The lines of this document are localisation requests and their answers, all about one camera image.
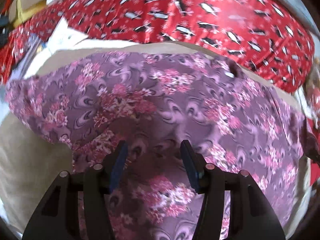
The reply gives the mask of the purple floral cloth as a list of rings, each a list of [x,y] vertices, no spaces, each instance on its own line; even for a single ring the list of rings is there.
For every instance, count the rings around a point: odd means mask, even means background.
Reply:
[[[72,150],[75,173],[127,142],[120,185],[107,198],[116,239],[191,239],[203,198],[183,167],[184,140],[223,171],[247,170],[284,228],[298,163],[318,150],[301,111],[220,56],[93,54],[12,81],[6,100],[36,135]]]

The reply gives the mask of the stuffed toy in plastic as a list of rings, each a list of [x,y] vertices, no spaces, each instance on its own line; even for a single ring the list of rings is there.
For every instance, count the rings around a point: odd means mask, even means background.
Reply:
[[[311,114],[319,121],[319,57],[313,59],[313,65],[306,78],[304,88]]]

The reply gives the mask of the red penguin print blanket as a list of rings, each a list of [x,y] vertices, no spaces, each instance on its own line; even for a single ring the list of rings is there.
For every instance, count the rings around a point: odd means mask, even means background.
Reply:
[[[47,41],[61,18],[99,40],[188,42],[233,59],[291,93],[306,80],[315,46],[276,0],[60,0],[13,30],[1,47],[1,83],[27,52]]]

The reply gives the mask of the cardboard box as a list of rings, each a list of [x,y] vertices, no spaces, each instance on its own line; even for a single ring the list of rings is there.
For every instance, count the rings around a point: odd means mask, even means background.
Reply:
[[[13,0],[8,12],[9,22],[16,28],[46,6],[46,0]]]

